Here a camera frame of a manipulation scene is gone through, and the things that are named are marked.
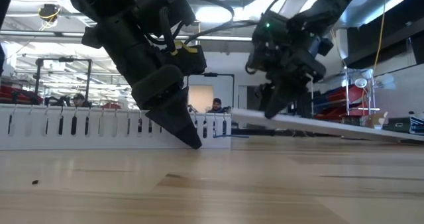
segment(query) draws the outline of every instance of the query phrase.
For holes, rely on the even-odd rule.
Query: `ceiling light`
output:
[[[196,19],[204,23],[225,23],[231,19],[231,14],[222,7],[205,6],[196,12]]]
[[[400,4],[402,1],[404,0],[389,0],[386,3],[386,12],[389,11],[390,9],[393,9],[396,5]],[[365,19],[364,24],[367,24],[373,21],[374,19],[377,19],[380,15],[383,14],[383,12],[384,12],[384,6],[381,6],[380,8],[372,12],[372,14]]]

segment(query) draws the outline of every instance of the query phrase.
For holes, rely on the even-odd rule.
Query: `wooden table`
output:
[[[424,223],[424,148],[233,143],[232,151],[0,152],[0,223]]]

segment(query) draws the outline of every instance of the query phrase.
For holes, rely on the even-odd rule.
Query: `man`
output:
[[[89,103],[85,100],[85,97],[81,93],[74,95],[74,105],[75,107],[89,107]]]
[[[225,110],[221,107],[221,99],[215,98],[212,103],[212,110],[208,111],[208,113],[224,113]]]

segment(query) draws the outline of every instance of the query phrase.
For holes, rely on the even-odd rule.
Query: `fluorescent light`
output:
[[[66,67],[65,68],[65,70],[66,71],[68,71],[68,72],[77,72],[76,70],[74,70],[74,69],[72,69],[72,68],[69,68],[69,67]]]
[[[234,39],[234,41],[238,42],[251,42],[251,37],[231,37]],[[210,41],[228,41],[227,36],[202,36],[203,40],[210,40]]]
[[[231,14],[222,7],[206,6],[196,12],[196,19],[204,23],[225,23],[231,19]]]
[[[400,4],[402,1],[404,0],[389,0],[386,3],[386,12],[389,11],[390,9],[393,9],[396,5]],[[365,19],[364,24],[367,24],[373,21],[374,19],[377,19],[380,15],[383,14],[383,10],[384,10],[384,6],[381,6],[380,8],[376,9],[374,12],[372,12],[371,15],[369,15]]]

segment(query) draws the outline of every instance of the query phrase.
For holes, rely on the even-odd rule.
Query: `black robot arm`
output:
[[[187,111],[183,77],[206,68],[200,46],[176,48],[171,27],[190,25],[195,15],[186,0],[71,0],[97,22],[85,28],[82,43],[104,47],[132,87],[146,116],[192,148],[201,141]],[[150,34],[164,35],[166,48],[151,45]]]
[[[256,27],[252,42],[254,50],[246,71],[266,72],[270,83],[261,86],[260,108],[272,118],[300,95],[306,85],[321,80],[326,72],[316,61],[326,56],[333,43],[324,36],[338,21],[352,0],[317,0],[313,6],[287,19],[267,10]]]

